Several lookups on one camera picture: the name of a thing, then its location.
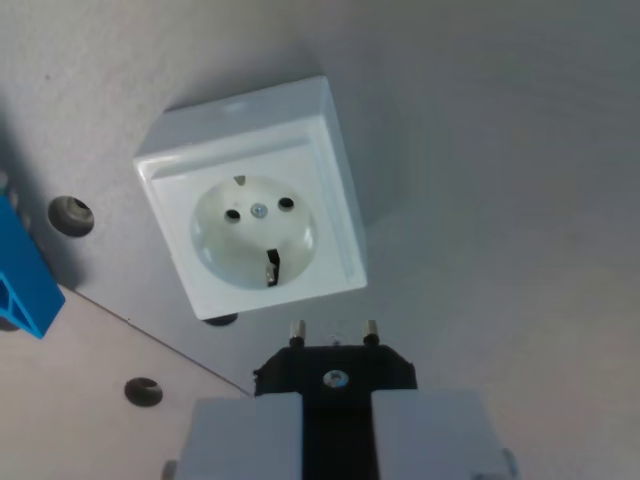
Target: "socket hole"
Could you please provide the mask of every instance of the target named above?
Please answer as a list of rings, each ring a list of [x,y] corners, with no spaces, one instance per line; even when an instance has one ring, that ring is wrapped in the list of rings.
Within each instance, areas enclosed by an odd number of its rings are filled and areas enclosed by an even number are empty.
[[[221,317],[209,318],[208,320],[203,320],[207,325],[211,325],[212,327],[226,327],[227,325],[231,325],[238,319],[237,313],[231,313],[229,315],[223,315]]]
[[[48,217],[53,228],[68,237],[84,237],[95,224],[87,204],[69,196],[54,198],[49,204]]]
[[[237,210],[227,210],[224,213],[224,219],[229,223],[238,223],[240,221],[240,212]]]
[[[153,407],[162,401],[163,393],[155,380],[136,377],[124,386],[124,395],[137,407]]]
[[[294,207],[293,200],[291,200],[289,197],[282,197],[278,202],[278,207],[283,212],[290,212]]]

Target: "blue object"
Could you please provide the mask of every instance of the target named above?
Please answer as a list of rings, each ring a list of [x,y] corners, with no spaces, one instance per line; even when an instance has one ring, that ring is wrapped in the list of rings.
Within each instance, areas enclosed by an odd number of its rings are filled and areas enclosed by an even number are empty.
[[[0,195],[0,317],[42,338],[62,305],[64,295],[40,252]]]

